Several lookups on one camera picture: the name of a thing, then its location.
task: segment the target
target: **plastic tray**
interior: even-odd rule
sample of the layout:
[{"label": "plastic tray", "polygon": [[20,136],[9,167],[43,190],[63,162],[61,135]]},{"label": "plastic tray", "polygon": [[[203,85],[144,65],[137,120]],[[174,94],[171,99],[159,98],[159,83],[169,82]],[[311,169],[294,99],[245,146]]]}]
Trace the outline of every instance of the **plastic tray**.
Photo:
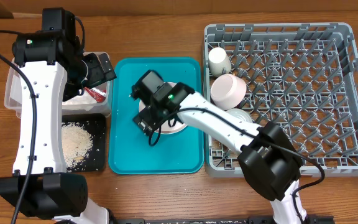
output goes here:
[{"label": "plastic tray", "polygon": [[74,114],[62,117],[62,125],[75,123],[92,135],[92,148],[88,156],[78,161],[74,167],[67,167],[67,172],[88,172],[103,170],[106,160],[106,118],[103,114]]},{"label": "plastic tray", "polygon": [[118,174],[186,174],[197,172],[204,162],[204,134],[192,127],[162,134],[154,147],[132,121],[139,99],[128,97],[131,87],[149,69],[166,82],[182,82],[201,91],[200,65],[192,58],[127,58],[115,68],[109,165]]},{"label": "plastic tray", "polygon": [[[255,123],[274,121],[298,152],[321,164],[327,176],[358,175],[358,53],[344,23],[212,24],[204,30],[204,93],[215,79],[208,52],[222,47],[231,73],[247,82],[239,105]],[[236,157],[206,138],[207,172],[242,177]],[[303,175],[319,175],[309,163]]]},{"label": "plastic tray", "polygon": [[[103,54],[105,52],[94,52],[96,55]],[[93,114],[101,113],[105,117],[110,116],[111,114],[111,94],[112,94],[112,85],[113,81],[106,82],[98,86],[100,90],[106,90],[106,99],[102,103],[92,103],[86,105],[63,105],[62,106],[62,115],[71,115],[71,114]],[[15,100],[22,98],[22,85],[20,83],[19,74],[13,68],[9,68],[6,87],[5,87],[5,99],[4,105],[7,109],[15,110],[16,116],[21,117],[22,113],[22,104]]]}]

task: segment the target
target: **plastic dish rack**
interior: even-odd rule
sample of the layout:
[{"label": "plastic dish rack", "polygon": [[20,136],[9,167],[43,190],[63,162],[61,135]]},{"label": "plastic dish rack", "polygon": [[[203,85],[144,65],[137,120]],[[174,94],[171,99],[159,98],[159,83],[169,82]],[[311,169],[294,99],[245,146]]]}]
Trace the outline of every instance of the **plastic dish rack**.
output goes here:
[{"label": "plastic dish rack", "polygon": [[[231,73],[247,93],[238,106],[255,123],[280,125],[295,149],[316,160],[327,176],[358,175],[358,53],[344,23],[211,24],[204,31],[204,94],[215,78],[208,52],[226,50]],[[236,156],[205,138],[207,172],[242,177]],[[304,161],[303,175],[319,176]]]}]

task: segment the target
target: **red object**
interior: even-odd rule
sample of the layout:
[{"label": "red object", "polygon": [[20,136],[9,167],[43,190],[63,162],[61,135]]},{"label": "red object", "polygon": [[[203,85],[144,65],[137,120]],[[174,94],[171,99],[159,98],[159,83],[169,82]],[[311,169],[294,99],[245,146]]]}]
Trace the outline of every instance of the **red object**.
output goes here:
[{"label": "red object", "polygon": [[98,103],[102,103],[106,99],[106,93],[100,90],[93,90],[85,87],[85,90],[96,100]]}]

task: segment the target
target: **wire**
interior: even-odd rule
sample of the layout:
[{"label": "wire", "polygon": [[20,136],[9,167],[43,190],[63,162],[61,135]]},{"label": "wire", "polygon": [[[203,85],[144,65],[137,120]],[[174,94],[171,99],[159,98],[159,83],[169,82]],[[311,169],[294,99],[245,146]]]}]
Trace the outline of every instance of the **wire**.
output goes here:
[{"label": "wire", "polygon": [[80,24],[82,30],[82,41],[81,41],[81,54],[85,52],[85,28],[79,17],[74,17],[74,19]]},{"label": "wire", "polygon": [[[259,141],[259,142],[262,143],[262,144],[269,145],[269,146],[271,146],[271,147],[274,147],[274,148],[277,148],[277,149],[279,149],[279,150],[282,150],[282,151],[288,152],[288,153],[290,153],[290,154],[293,154],[294,156],[298,156],[298,157],[300,157],[300,158],[302,158],[302,159],[304,159],[304,160],[310,162],[310,163],[313,164],[315,167],[317,167],[317,169],[318,169],[318,170],[320,171],[320,173],[321,173],[321,177],[320,177],[318,180],[314,181],[314,182],[311,182],[311,183],[302,185],[301,187],[298,187],[297,189],[295,189],[295,190],[292,192],[292,200],[293,200],[293,204],[294,204],[294,207],[295,207],[296,215],[299,217],[299,219],[300,219],[300,221],[301,221],[302,224],[305,223],[305,222],[303,221],[303,219],[302,219],[302,216],[301,216],[300,212],[299,212],[298,206],[296,206],[296,194],[297,194],[300,190],[303,190],[303,189],[305,189],[305,188],[307,188],[307,187],[311,187],[311,186],[317,185],[317,184],[321,183],[321,182],[324,180],[324,178],[325,178],[325,171],[324,171],[324,169],[321,167],[321,165],[317,164],[317,162],[315,162],[314,160],[312,160],[312,159],[310,159],[310,158],[308,158],[308,157],[306,157],[306,156],[304,156],[304,155],[302,155],[302,154],[300,154],[300,153],[297,153],[297,152],[292,151],[292,150],[290,150],[290,149],[287,149],[287,148],[278,146],[278,145],[276,145],[276,144],[274,144],[274,143],[271,143],[271,142],[269,142],[269,141],[266,141],[266,140],[263,140],[263,139],[261,139],[261,138],[258,138],[257,136],[254,136],[253,134],[250,134],[250,133],[246,132],[244,129],[241,129],[241,128],[237,127],[236,125],[232,124],[230,121],[224,119],[222,116],[220,116],[220,115],[218,115],[218,114],[216,114],[216,113],[214,113],[214,112],[212,112],[212,111],[210,111],[210,110],[208,110],[208,109],[206,109],[206,108],[184,108],[184,109],[180,109],[180,110],[178,110],[178,111],[175,111],[175,112],[173,112],[173,113],[168,114],[168,115],[158,124],[157,127],[160,127],[160,129],[161,129],[161,125],[162,125],[164,122],[166,122],[167,120],[173,118],[176,114],[178,114],[178,113],[180,113],[180,112],[184,112],[184,111],[202,111],[202,112],[204,112],[204,113],[209,113],[209,114],[215,116],[216,118],[220,119],[221,121],[223,121],[224,123],[226,123],[226,124],[229,125],[230,127],[234,128],[236,131],[239,131],[241,134],[244,134],[244,135],[246,135],[246,136],[248,136],[248,137],[251,137],[251,138],[253,138],[253,139]],[[150,146],[156,145],[156,143],[157,143],[158,140],[160,139],[160,135],[161,135],[161,134],[159,133],[158,136],[157,136],[157,138],[156,138],[156,140],[155,140],[153,143],[151,143],[151,140],[152,140],[152,136],[153,136],[154,131],[155,131],[155,130],[153,129],[153,130],[152,130],[152,134],[149,136],[149,144],[150,144]]]},{"label": "wire", "polygon": [[[15,34],[15,35],[19,35],[19,34],[22,34],[22,33],[16,32],[16,31],[10,31],[10,30],[0,30],[0,34]],[[34,89],[32,88],[32,85],[31,85],[29,79],[26,77],[26,75],[24,75],[24,73],[17,66],[15,66],[12,62],[10,62],[8,59],[6,59],[1,54],[0,54],[0,59],[3,62],[7,63],[11,68],[13,68],[22,77],[22,79],[24,80],[25,84],[27,85],[27,87],[28,87],[28,89],[30,91],[31,103],[32,103],[32,132],[31,132],[29,165],[27,167],[27,173],[25,175],[22,190],[20,191],[19,198],[17,199],[17,202],[16,202],[15,211],[14,211],[13,216],[12,216],[11,224],[14,224],[16,222],[17,216],[19,214],[20,206],[22,204],[25,191],[27,190],[27,186],[29,184],[32,165],[34,163],[35,134],[37,132],[37,104],[35,102],[36,97],[35,97]]]},{"label": "wire", "polygon": [[76,224],[76,223],[71,220],[61,220],[59,222],[55,222],[55,224]]}]

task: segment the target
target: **clear plastic container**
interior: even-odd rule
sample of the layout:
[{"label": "clear plastic container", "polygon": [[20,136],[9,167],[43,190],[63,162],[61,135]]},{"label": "clear plastic container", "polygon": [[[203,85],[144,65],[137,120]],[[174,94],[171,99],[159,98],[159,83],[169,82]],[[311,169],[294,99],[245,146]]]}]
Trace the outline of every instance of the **clear plastic container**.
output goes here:
[{"label": "clear plastic container", "polygon": [[[94,52],[96,55],[103,54],[104,52]],[[105,117],[111,114],[111,97],[112,97],[112,81],[103,83],[97,88],[101,91],[106,90],[106,99],[102,103],[90,103],[90,104],[77,104],[77,105],[63,105],[62,115],[71,114],[92,114],[101,113]],[[13,69],[9,68],[5,87],[5,99],[4,105],[7,109],[15,110],[16,116],[21,117],[22,113],[22,86],[20,83],[19,74]]]}]

